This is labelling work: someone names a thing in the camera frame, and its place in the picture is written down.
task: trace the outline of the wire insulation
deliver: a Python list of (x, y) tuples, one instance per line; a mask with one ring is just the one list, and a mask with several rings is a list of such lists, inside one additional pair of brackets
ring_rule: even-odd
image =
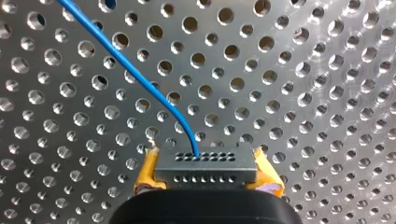
[(118, 51), (110, 42), (110, 40), (102, 33), (91, 20), (70, 0), (58, 0), (59, 3), (69, 11), (102, 45), (114, 58), (131, 74), (136, 80), (158, 101), (160, 101), (178, 120), (190, 139), (192, 152), (195, 156), (199, 156), (198, 143), (195, 140), (194, 133), (189, 123), (184, 119), (180, 112), (172, 106), (166, 98), (135, 68), (126, 57)]

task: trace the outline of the blue wire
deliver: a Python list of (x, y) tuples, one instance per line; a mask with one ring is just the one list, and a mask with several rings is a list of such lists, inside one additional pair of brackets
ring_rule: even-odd
[(135, 68), (125, 56), (119, 52), (107, 39), (107, 37), (91, 22), (91, 20), (70, 0), (58, 0), (59, 3), (69, 11), (102, 45), (105, 47), (114, 58), (119, 61), (120, 64), (131, 74), (138, 82), (150, 92), (158, 101), (161, 102), (178, 120), (178, 122), (183, 127), (187, 136), (190, 139), (192, 152), (195, 156), (199, 156), (198, 143), (195, 140), (194, 133), (189, 126), (189, 123), (184, 119), (184, 117), (178, 112), (178, 110), (169, 104), (166, 98), (157, 90), (151, 83)]

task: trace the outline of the metal surface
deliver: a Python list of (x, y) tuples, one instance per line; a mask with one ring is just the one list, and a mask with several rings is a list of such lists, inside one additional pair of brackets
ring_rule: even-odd
[(179, 147), (161, 147), (154, 177), (169, 189), (242, 189), (255, 182), (256, 163), (249, 143), (239, 147), (201, 147), (201, 156)]
[[(201, 147), (262, 145), (305, 223), (396, 221), (394, 1), (104, 2)], [(187, 137), (56, 1), (2, 4), (0, 223), (107, 223), (146, 137)]]

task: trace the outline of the black object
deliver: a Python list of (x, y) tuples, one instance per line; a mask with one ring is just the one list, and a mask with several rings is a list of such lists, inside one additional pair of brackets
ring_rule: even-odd
[(302, 224), (290, 205), (248, 189), (154, 190), (120, 206), (109, 224)]

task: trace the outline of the yellow clip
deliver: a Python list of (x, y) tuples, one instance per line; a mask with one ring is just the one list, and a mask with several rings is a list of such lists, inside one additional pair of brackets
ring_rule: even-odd
[(153, 148), (147, 153), (145, 163), (140, 171), (139, 177), (134, 182), (134, 194), (137, 194), (139, 186), (149, 186), (154, 189), (166, 189), (166, 184), (154, 180), (154, 167), (157, 162), (160, 150), (153, 145)]
[(274, 190), (274, 194), (278, 198), (282, 197), (285, 184), (280, 179), (274, 167), (267, 160), (261, 148), (258, 148), (254, 152), (254, 158), (257, 165), (256, 182), (246, 184), (246, 188), (256, 189), (265, 184), (278, 184), (281, 188)]

